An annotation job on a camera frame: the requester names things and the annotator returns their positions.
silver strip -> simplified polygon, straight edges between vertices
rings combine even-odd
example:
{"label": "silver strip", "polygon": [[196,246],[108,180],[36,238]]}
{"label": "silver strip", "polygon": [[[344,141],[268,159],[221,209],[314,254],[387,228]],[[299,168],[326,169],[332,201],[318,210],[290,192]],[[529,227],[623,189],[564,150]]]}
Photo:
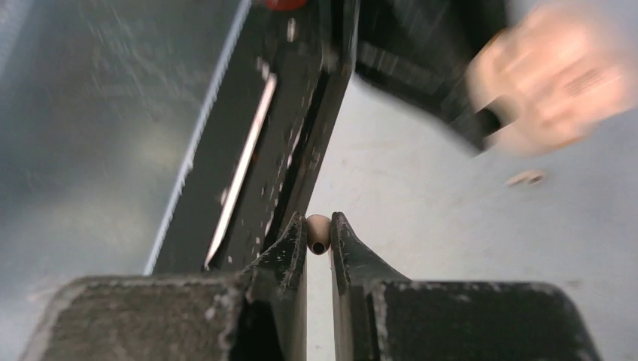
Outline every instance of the silver strip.
{"label": "silver strip", "polygon": [[253,118],[251,130],[248,132],[248,138],[246,139],[246,143],[244,144],[242,156],[239,158],[237,170],[235,171],[235,175],[232,177],[230,188],[228,189],[228,193],[226,194],[226,199],[223,203],[220,219],[217,223],[217,228],[215,229],[215,234],[213,235],[213,240],[211,241],[211,246],[209,247],[208,253],[206,254],[204,269],[208,270],[208,264],[213,259],[213,256],[216,254],[217,250],[219,250],[221,242],[223,241],[223,238],[226,235],[226,231],[228,230],[230,217],[232,216],[232,212],[235,210],[235,204],[237,203],[237,198],[239,197],[239,191],[242,190],[242,184],[244,183],[244,178],[246,177],[246,173],[248,172],[248,166],[250,165],[253,152],[255,151],[255,146],[257,146],[257,139],[259,139],[261,129],[263,128],[264,121],[266,120],[266,113],[268,112],[268,108],[270,107],[272,96],[273,94],[275,94],[276,86],[277,77],[274,74],[269,74],[268,78],[266,79],[266,87],[263,90],[259,106],[257,107],[257,112],[255,113],[255,118]]}
{"label": "silver strip", "polygon": [[221,85],[223,75],[226,73],[226,69],[228,68],[230,56],[232,55],[232,51],[235,49],[235,44],[237,44],[239,33],[244,27],[244,21],[248,16],[248,11],[251,9],[251,5],[252,0],[242,0],[237,10],[237,14],[235,15],[235,19],[233,19],[232,21],[232,26],[230,28],[228,38],[226,38],[226,42],[223,45],[222,53],[217,61],[217,66],[215,67],[215,70],[213,72],[211,85],[206,92],[204,104],[202,105],[202,109],[199,113],[199,118],[197,119],[197,123],[195,125],[195,131],[193,132],[193,136],[190,139],[187,152],[184,155],[184,160],[181,164],[178,178],[175,181],[175,187],[173,188],[169,203],[166,206],[166,211],[162,218],[162,223],[157,230],[155,242],[153,244],[153,248],[150,251],[150,256],[146,263],[146,267],[144,267],[144,275],[150,275],[150,273],[153,272],[153,268],[155,268],[155,262],[157,262],[157,256],[160,254],[160,250],[162,249],[162,244],[164,243],[164,238],[166,237],[166,231],[169,229],[169,224],[173,218],[173,212],[175,212],[175,206],[177,205],[178,199],[181,195],[181,189],[184,186],[184,182],[186,181],[186,176],[193,168],[193,159],[195,158],[195,151],[197,150],[199,139],[202,137],[204,127],[206,126],[206,120],[208,119],[208,115],[211,113],[213,104],[215,103],[215,100],[217,100],[217,91],[219,90],[219,87]]}

beige object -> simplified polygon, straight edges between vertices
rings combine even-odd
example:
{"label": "beige object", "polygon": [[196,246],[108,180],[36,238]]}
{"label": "beige object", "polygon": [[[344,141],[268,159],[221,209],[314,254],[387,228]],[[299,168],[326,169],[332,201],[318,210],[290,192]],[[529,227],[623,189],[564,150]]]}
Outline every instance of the beige object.
{"label": "beige object", "polygon": [[633,107],[633,57],[610,24],[585,5],[537,6],[470,63],[472,106],[493,111],[503,124],[489,143],[521,155],[547,153]]}
{"label": "beige object", "polygon": [[330,218],[313,214],[306,219],[308,224],[308,248],[314,254],[324,254],[330,248]]}

red object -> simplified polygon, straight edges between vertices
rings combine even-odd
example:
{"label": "red object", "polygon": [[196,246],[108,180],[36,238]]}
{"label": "red object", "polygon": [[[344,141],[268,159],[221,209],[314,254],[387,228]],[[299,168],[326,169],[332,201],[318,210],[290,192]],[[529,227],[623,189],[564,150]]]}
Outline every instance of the red object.
{"label": "red object", "polygon": [[290,11],[302,7],[306,1],[307,0],[266,0],[266,6],[270,10]]}

small brown cylindrical object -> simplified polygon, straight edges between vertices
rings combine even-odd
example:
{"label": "small brown cylindrical object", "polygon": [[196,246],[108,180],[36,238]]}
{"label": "small brown cylindrical object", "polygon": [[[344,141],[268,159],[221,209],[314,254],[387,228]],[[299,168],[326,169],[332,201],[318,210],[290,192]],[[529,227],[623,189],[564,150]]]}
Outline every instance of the small brown cylindrical object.
{"label": "small brown cylindrical object", "polygon": [[321,255],[330,248],[330,218],[313,214],[306,218],[308,224],[308,248],[314,254]]}

blurry beige object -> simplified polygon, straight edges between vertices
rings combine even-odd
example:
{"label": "blurry beige object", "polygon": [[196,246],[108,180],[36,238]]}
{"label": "blurry beige object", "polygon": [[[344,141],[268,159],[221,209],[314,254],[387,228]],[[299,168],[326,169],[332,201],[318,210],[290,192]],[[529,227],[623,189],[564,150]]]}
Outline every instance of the blurry beige object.
{"label": "blurry beige object", "polygon": [[582,140],[601,120],[634,106],[633,51],[585,2],[538,5],[470,63],[476,112],[503,127],[489,139],[519,155]]}

